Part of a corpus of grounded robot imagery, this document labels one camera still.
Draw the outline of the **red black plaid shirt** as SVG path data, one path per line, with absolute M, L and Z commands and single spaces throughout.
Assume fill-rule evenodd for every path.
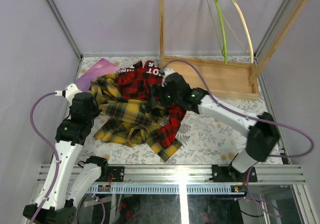
M 161 83 L 162 76 L 160 75 L 160 69 L 151 60 L 148 60 L 145 63 L 138 61 L 118 72 L 118 90 L 125 99 L 147 100 L 149 102 L 150 86 L 158 84 L 159 97 L 157 98 L 157 101 L 160 101 Z M 168 111 L 169 123 L 157 130 L 156 137 L 159 144 L 164 149 L 167 149 L 174 144 L 176 134 L 181 126 L 186 111 L 178 105 L 164 108 Z

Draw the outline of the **yellow plaid shirt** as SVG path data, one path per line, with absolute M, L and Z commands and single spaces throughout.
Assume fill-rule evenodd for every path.
M 124 98 L 118 89 L 118 74 L 98 77 L 88 91 L 101 115 L 109 117 L 94 134 L 96 140 L 128 147 L 148 144 L 164 162 L 182 147 L 176 135 L 186 112 L 180 106 L 166 108 L 157 101 L 151 109 L 146 100 Z

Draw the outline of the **green clothes hanger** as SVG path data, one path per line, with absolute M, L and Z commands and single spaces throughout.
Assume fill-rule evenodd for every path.
M 228 48 L 227 48 L 228 45 L 227 45 L 226 30 L 225 30 L 225 26 L 224 26 L 225 23 L 224 23 L 223 13 L 222 13 L 222 10 L 221 10 L 220 4 L 219 4 L 219 0 L 213 0 L 213 3 L 215 4 L 216 12 L 218 15 L 218 20 L 219 20 L 219 24 L 220 24 L 220 34 L 218 33 L 217 24 L 216 24 L 214 14 L 212 11 L 212 5 L 209 0 L 206 0 L 206 1 L 207 1 L 207 5 L 209 8 L 213 27 L 215 30 L 216 38 L 217 38 L 217 41 L 218 41 L 218 44 L 220 47 L 220 51 L 223 56 L 223 61 L 224 61 L 224 64 L 226 65 L 228 63 L 228 56 L 227 56 L 228 55 Z

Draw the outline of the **cream clothes hanger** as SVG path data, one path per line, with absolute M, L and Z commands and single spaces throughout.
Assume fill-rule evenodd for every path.
M 224 15 L 222 15 L 222 17 L 224 18 L 224 20 L 227 22 L 227 25 L 228 27 L 230 28 L 231 32 L 233 33 L 234 37 L 236 38 L 237 42 L 239 43 L 239 45 L 241 46 L 241 48 L 243 49 L 243 51 L 249 55 L 250 57 L 250 63 L 253 64 L 254 63 L 254 49 L 253 49 L 253 44 L 252 44 L 252 39 L 251 39 L 251 36 L 250 36 L 250 33 L 249 33 L 249 29 L 248 29 L 248 26 L 247 26 L 247 23 L 246 23 L 246 19 L 244 17 L 244 14 L 238 4 L 238 0 L 230 0 L 232 2 L 232 4 L 234 5 L 238 15 L 239 15 L 239 18 L 240 18 L 240 21 L 242 23 L 242 26 L 243 26 L 243 29 L 244 29 L 244 32 L 245 32 L 245 36 L 246 36 L 246 39 L 247 39 L 247 48 L 244 48 L 244 46 L 242 45 L 242 43 L 240 42 L 240 40 L 238 39 L 237 35 L 235 34 L 235 32 L 233 31 L 233 29 L 231 28 L 231 25 L 228 23 L 227 19 L 225 18 Z

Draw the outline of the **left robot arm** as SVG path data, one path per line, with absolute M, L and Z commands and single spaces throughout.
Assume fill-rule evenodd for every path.
M 105 181 L 110 174 L 107 159 L 90 156 L 73 184 L 69 185 L 75 161 L 100 109 L 94 96 L 88 92 L 67 88 L 54 92 L 54 95 L 65 97 L 71 106 L 69 115 L 57 128 L 55 144 L 45 139 L 54 158 L 39 196 L 23 210 L 23 216 L 31 224 L 73 223 L 77 207 L 89 187 L 97 180 Z

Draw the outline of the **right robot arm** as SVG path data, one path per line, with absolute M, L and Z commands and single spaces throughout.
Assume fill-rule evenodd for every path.
M 190 88 L 184 78 L 171 68 L 159 72 L 161 85 L 151 89 L 160 97 L 164 107 L 180 107 L 199 115 L 218 119 L 232 127 L 247 139 L 246 148 L 237 154 L 228 168 L 228 176 L 240 181 L 247 170 L 257 162 L 264 162 L 280 139 L 277 127 L 272 124 L 273 117 L 268 112 L 253 114 L 226 104 L 202 88 Z

